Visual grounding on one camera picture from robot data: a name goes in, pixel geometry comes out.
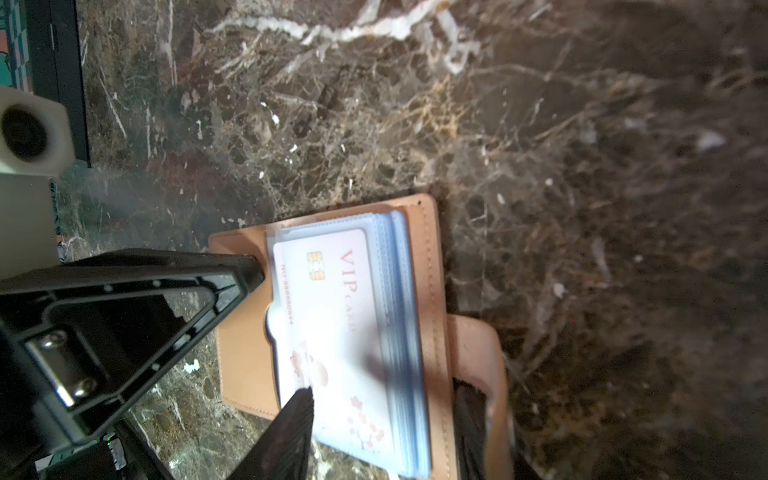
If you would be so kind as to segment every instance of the colorful checkered pattern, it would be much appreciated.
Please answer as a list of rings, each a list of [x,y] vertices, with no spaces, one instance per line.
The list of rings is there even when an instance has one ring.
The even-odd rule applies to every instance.
[[[11,0],[8,13],[8,50],[11,57],[13,86],[28,93],[33,92],[29,41],[27,39],[26,6],[22,0]]]

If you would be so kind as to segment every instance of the card chip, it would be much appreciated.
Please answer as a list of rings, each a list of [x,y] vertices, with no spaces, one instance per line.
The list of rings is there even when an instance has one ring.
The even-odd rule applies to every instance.
[[[308,253],[306,262],[310,265],[310,280],[325,280],[326,271],[323,269],[322,252]]]

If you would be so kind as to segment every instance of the metal screw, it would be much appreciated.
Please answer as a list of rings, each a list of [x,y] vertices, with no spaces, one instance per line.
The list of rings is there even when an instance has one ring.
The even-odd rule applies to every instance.
[[[79,399],[84,399],[96,390],[96,380],[91,377],[84,378],[76,386],[74,386],[74,396]]]
[[[57,349],[67,342],[67,333],[64,330],[54,330],[40,340],[40,346],[46,350]]]

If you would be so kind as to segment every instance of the tan leather wallet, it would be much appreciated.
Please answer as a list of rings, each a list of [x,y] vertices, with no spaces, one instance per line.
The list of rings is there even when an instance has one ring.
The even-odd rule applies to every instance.
[[[458,478],[452,412],[454,376],[475,385],[488,397],[486,477],[489,480],[511,478],[507,383],[498,337],[483,322],[445,313],[437,204],[427,194],[331,210],[210,237],[211,253],[254,255],[266,275],[256,291],[217,327],[223,401],[268,419],[274,418],[280,410],[272,344],[266,332],[266,311],[272,302],[266,233],[272,229],[392,210],[405,215],[410,233],[432,446],[431,478]]]

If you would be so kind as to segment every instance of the marble surface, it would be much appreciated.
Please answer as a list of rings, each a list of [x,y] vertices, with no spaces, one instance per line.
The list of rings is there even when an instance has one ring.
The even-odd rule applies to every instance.
[[[80,0],[94,168],[58,183],[68,257],[200,252],[217,231],[427,191],[449,311],[497,329],[540,474],[760,477],[765,5],[435,3],[454,44],[478,42],[461,71],[444,12],[404,40],[212,31],[338,29],[364,4]],[[226,478],[266,426],[222,405],[211,338],[129,419],[189,479]],[[324,447],[310,461],[321,480],[387,478]]]

